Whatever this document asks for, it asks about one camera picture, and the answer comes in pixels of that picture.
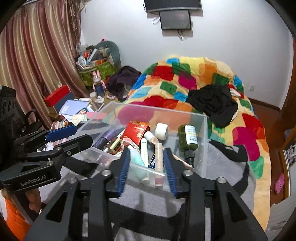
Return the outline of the person left hand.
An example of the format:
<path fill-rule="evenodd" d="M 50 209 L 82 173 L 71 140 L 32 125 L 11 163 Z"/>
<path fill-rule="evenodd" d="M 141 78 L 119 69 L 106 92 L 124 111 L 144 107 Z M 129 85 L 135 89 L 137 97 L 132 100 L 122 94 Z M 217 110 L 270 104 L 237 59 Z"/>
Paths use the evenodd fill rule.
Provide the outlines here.
<path fill-rule="evenodd" d="M 14 206 L 16 206 L 16 203 L 13 201 L 11 198 L 11 195 L 7 192 L 6 189 L 1 190 L 1 195 L 3 196 L 4 199 L 12 203 Z M 36 213 L 39 213 L 41 210 L 42 206 L 42 200 L 40 196 L 40 191 L 39 189 L 33 189 L 30 191 L 25 192 L 25 195 L 27 197 L 27 200 L 29 201 L 29 208 Z"/>

